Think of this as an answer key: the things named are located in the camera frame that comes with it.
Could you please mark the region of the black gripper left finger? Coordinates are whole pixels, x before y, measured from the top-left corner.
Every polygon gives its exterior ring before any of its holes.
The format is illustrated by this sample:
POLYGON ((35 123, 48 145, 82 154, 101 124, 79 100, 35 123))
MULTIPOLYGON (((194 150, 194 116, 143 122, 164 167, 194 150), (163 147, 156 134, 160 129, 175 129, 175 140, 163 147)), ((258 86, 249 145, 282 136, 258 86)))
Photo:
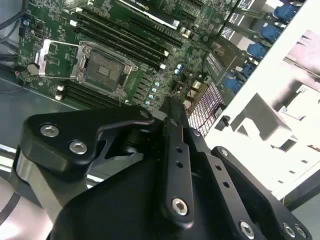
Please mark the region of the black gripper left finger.
POLYGON ((72 199, 139 162, 189 163, 176 101, 167 97, 156 114, 122 106, 33 115, 22 128, 19 177, 55 222, 72 199))

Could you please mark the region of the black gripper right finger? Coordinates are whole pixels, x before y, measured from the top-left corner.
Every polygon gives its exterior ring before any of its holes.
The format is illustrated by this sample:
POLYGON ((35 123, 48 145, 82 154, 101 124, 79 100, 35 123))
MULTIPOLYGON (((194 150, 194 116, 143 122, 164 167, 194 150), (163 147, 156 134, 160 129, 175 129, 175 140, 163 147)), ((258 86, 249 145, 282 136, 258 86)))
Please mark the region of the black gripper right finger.
POLYGON ((188 146, 199 240, 310 240, 311 233, 235 156, 222 146, 207 147, 190 128, 184 105, 175 118, 188 146))

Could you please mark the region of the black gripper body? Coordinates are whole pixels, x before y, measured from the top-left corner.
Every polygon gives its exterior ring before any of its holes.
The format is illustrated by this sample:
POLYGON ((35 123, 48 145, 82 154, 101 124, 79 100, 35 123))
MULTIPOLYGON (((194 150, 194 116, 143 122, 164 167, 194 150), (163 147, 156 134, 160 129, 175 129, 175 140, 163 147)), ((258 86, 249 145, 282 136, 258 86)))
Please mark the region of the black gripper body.
POLYGON ((53 240, 234 240, 217 182, 177 160, 138 162, 73 198, 53 240))

